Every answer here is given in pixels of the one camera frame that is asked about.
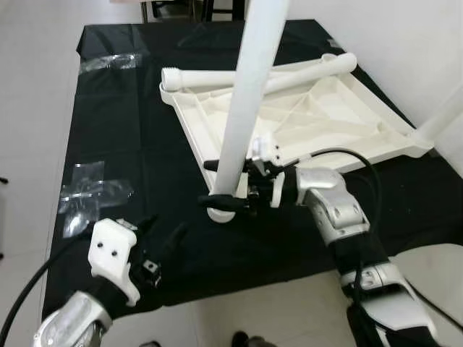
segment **white tile floor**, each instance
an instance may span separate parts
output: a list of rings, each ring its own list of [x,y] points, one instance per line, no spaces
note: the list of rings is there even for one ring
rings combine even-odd
[[[0,0],[0,176],[11,180],[0,187],[0,250],[6,255],[0,262],[0,322],[48,251],[82,27],[139,21],[136,4]],[[461,247],[434,247],[398,257],[415,284],[461,320],[463,275],[445,269],[461,264],[462,254]],[[439,274],[437,280],[431,272]],[[43,281],[21,309],[8,346],[28,346],[41,298]],[[232,333],[244,329],[283,347],[353,346],[346,305],[336,275],[324,273],[128,317],[115,323],[103,345],[137,347],[156,339],[164,347],[227,347]],[[454,329],[436,323],[443,342],[463,346]]]

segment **black tablecloth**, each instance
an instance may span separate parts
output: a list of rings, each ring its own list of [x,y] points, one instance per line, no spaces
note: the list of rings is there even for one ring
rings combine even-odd
[[[78,46],[82,62],[136,53],[134,69],[97,69],[79,76],[63,184],[76,163],[105,162],[105,179],[129,179],[135,194],[126,205],[102,209],[101,217],[137,222],[157,213],[148,240],[156,258],[169,233],[182,221],[190,228],[175,261],[163,269],[163,285],[131,312],[312,275],[334,267],[304,208],[271,210],[257,218],[211,222],[197,206],[207,194],[192,151],[171,106],[158,90],[162,67],[235,69],[243,23],[91,25]],[[341,53],[314,20],[286,24],[276,64]],[[401,114],[360,68],[354,75]],[[462,180],[445,160],[425,155],[377,165],[384,185],[380,236],[390,254],[426,244],[463,244]],[[369,177],[368,171],[356,174]],[[348,178],[349,190],[367,215],[370,191]],[[52,251],[61,243],[64,216],[57,215]],[[60,307],[73,291],[91,282],[88,243],[81,242],[48,274],[43,315]]]

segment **white wall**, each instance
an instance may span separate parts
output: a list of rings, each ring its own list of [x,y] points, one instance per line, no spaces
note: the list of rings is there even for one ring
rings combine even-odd
[[[416,126],[462,82],[461,0],[292,0],[315,18]],[[438,149],[463,176],[463,117]]]

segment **white plastic tray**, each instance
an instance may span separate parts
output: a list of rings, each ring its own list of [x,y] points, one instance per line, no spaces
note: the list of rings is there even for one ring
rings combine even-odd
[[[296,72],[319,61],[281,65],[273,71]],[[162,100],[174,107],[209,189],[215,173],[203,170],[203,162],[220,156],[231,93],[231,87],[168,93],[161,86]],[[409,136],[413,130],[353,75],[343,74],[264,97],[253,138],[272,133],[283,163],[327,147],[349,148],[377,163],[399,155],[417,158],[429,151],[432,145]],[[347,155],[330,154],[299,166],[347,172],[362,164]]]

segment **white plastic pipe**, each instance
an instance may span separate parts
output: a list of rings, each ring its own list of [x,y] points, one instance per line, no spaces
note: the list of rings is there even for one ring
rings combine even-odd
[[[271,72],[270,78],[282,77],[293,72]],[[182,88],[233,85],[235,71],[181,70],[164,67],[161,70],[162,88],[166,92],[176,92]]]
[[[434,142],[440,133],[463,113],[463,85],[460,85],[436,112],[418,129],[411,133],[412,138],[423,142]]]
[[[357,66],[357,57],[353,53],[344,53],[339,56],[324,54],[323,57],[324,59],[319,64],[299,70],[296,74],[288,74],[269,80],[264,93],[278,92],[335,74],[347,74],[354,71]]]
[[[290,0],[250,2],[212,194],[236,193],[263,91],[283,33],[289,3]],[[208,213],[213,220],[222,223],[234,216],[233,213],[212,209]]]

